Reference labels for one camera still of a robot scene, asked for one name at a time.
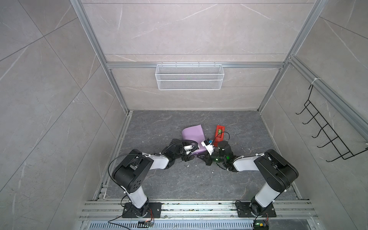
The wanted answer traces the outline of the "pink wrapping paper sheet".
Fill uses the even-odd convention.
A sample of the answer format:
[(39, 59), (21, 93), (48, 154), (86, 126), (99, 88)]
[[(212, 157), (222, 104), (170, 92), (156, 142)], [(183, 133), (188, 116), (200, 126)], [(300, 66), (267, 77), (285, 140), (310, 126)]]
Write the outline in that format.
[(193, 154), (206, 153), (207, 149), (202, 146), (205, 135), (201, 125), (187, 127), (182, 131), (183, 140), (193, 140), (198, 143), (198, 150), (192, 151)]

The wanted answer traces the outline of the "red tape dispenser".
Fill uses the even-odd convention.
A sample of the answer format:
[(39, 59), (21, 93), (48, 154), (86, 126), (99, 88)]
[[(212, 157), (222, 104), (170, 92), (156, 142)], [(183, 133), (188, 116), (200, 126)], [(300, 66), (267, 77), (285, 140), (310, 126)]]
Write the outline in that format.
[(224, 139), (225, 127), (217, 125), (214, 142), (221, 142)]

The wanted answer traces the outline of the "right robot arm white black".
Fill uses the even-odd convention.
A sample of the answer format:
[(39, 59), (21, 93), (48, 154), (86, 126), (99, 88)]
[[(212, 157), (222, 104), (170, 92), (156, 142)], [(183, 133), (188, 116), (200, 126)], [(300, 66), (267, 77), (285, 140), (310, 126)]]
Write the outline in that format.
[(224, 140), (217, 146), (210, 140), (201, 142), (201, 145), (206, 148), (206, 152), (197, 157), (206, 165), (216, 163), (221, 169), (234, 173), (243, 171), (261, 173), (265, 184), (249, 204), (249, 210), (255, 217), (265, 214), (272, 202), (299, 177), (297, 169), (273, 149), (253, 156), (236, 156), (229, 143)]

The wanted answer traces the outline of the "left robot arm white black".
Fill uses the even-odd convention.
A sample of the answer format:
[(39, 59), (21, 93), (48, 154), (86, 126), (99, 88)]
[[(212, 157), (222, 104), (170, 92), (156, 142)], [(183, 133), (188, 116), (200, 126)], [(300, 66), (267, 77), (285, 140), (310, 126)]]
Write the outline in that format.
[(199, 144), (196, 141), (178, 139), (173, 139), (160, 153), (148, 154), (133, 149), (129, 154), (122, 155), (124, 159), (108, 174), (113, 182), (125, 191), (131, 206), (145, 212), (149, 199), (142, 184), (148, 172), (169, 169), (179, 158), (190, 161), (198, 149)]

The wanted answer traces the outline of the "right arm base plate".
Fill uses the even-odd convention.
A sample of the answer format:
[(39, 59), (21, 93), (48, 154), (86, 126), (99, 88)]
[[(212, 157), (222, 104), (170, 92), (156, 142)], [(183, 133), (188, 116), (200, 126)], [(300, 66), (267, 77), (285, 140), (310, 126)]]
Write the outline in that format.
[(252, 217), (276, 217), (275, 208), (273, 203), (270, 203), (267, 207), (259, 206), (256, 202), (241, 202), (236, 201), (235, 203), (238, 217), (240, 218), (252, 218)]

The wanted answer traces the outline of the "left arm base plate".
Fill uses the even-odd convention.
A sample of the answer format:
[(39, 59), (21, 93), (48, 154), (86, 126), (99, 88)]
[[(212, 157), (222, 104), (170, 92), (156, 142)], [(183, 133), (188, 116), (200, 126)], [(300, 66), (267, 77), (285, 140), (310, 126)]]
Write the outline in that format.
[(159, 218), (162, 211), (162, 203), (146, 203), (141, 208), (136, 208), (131, 203), (125, 203), (122, 218)]

